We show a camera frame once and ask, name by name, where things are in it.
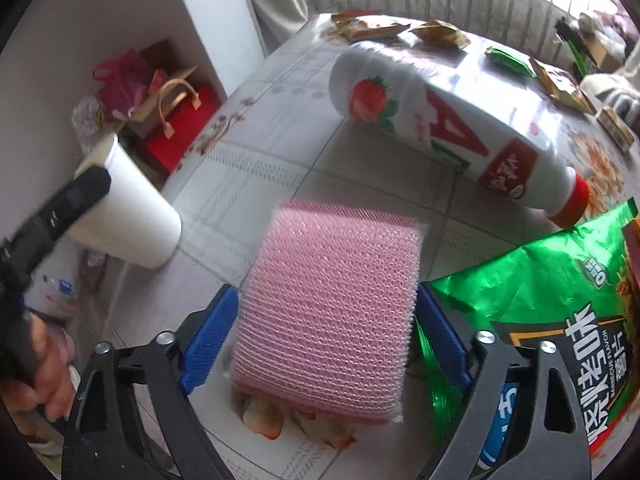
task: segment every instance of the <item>paper bag handle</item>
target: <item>paper bag handle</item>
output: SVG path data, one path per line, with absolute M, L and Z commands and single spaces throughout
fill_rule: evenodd
M 183 85 L 187 87 L 187 90 L 191 94 L 191 104 L 193 105 L 194 110 L 197 110 L 198 108 L 200 108 L 200 105 L 202 104 L 202 102 L 200 101 L 200 96 L 196 92 L 195 88 L 191 86 L 188 82 L 186 82 L 184 79 L 169 79 L 169 81 L 164 83 L 162 87 L 158 90 L 157 107 L 158 107 L 158 115 L 160 116 L 160 121 L 162 122 L 162 130 L 164 131 L 164 136 L 167 139 L 171 139 L 171 137 L 173 136 L 174 127 L 171 126 L 171 124 L 169 124 L 167 120 L 164 118 L 164 114 L 162 113 L 162 99 L 165 98 L 167 92 L 171 88 L 178 85 Z

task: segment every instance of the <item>sponge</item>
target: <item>sponge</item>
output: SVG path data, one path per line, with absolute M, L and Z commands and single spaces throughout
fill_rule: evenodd
M 401 415 L 421 244 L 415 219 L 279 207 L 240 307 L 236 386 L 355 422 Z

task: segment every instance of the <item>pink plastic bag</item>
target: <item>pink plastic bag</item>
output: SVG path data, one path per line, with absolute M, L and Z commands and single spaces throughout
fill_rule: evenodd
M 107 111 L 125 117 L 146 99 L 154 76 L 153 69 L 135 50 L 127 50 L 120 58 L 103 61 L 94 68 L 94 80 L 104 82 L 98 99 Z

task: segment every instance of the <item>white paper cup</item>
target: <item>white paper cup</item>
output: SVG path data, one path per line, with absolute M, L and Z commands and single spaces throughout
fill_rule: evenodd
M 109 134 L 87 155 L 75 178 L 95 164 L 109 171 L 111 188 L 69 229 L 74 240 L 148 269 L 165 264 L 180 239 L 180 215 Z

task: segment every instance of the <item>metal screw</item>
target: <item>metal screw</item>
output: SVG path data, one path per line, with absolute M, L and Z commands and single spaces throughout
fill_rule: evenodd
M 111 350 L 111 343 L 108 341 L 102 341 L 95 346 L 95 353 L 97 354 L 106 354 L 109 350 Z
M 156 336 L 156 343 L 159 345 L 170 345 L 175 341 L 175 335 L 173 332 L 162 332 Z
M 479 330 L 476 334 L 476 339 L 479 342 L 490 345 L 491 343 L 495 343 L 495 335 L 493 335 L 488 330 Z
M 558 348 L 551 341 L 543 341 L 540 343 L 540 349 L 548 354 L 555 354 Z

